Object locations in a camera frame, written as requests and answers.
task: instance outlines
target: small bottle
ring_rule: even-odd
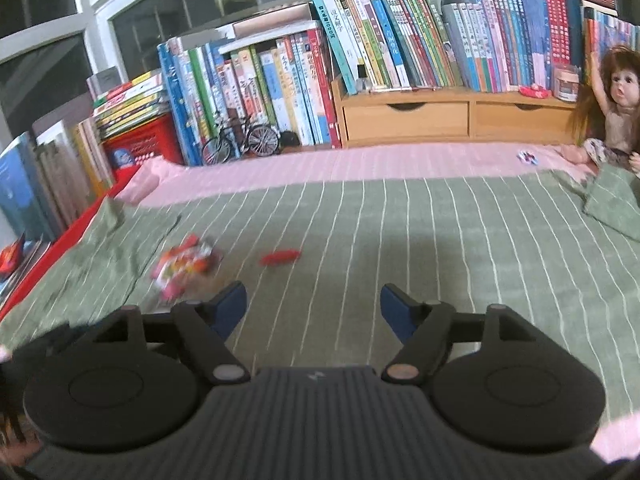
[[[373,90],[371,79],[367,77],[367,68],[358,65],[358,78],[356,79],[356,92],[358,94],[370,94]]]

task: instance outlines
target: bookshelf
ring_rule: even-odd
[[[344,147],[398,142],[575,142],[567,132],[573,104],[517,92],[467,88],[393,91],[350,96],[342,76],[332,81]]]

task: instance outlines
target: doll's hair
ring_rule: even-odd
[[[602,58],[600,62],[600,76],[604,85],[604,91],[607,94],[607,99],[612,102],[611,76],[620,70],[631,70],[636,74],[640,82],[640,52],[631,50],[625,45],[617,45],[607,50]],[[587,137],[604,140],[604,122],[604,114],[596,101],[593,89],[591,86],[581,85],[578,92],[578,100],[569,118],[569,130],[573,138],[579,138],[579,140],[582,141],[586,126]],[[640,136],[638,135],[640,134],[640,119],[638,117],[636,117],[634,128],[636,129],[635,138],[640,142]]]

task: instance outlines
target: doll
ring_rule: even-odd
[[[562,156],[574,164],[593,160],[598,166],[608,163],[640,173],[640,53],[615,46],[600,65],[593,52],[591,78],[592,88],[583,89],[572,113],[573,130],[589,118],[591,126],[604,125],[604,138],[586,139],[581,147],[563,146]]]

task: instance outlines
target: miniature bicycle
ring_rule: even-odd
[[[242,143],[236,143],[236,128],[242,128]],[[246,152],[257,156],[270,156],[280,149],[280,134],[268,124],[251,124],[251,117],[222,121],[220,134],[207,142],[202,149],[202,160],[207,165],[222,164],[231,157]]]

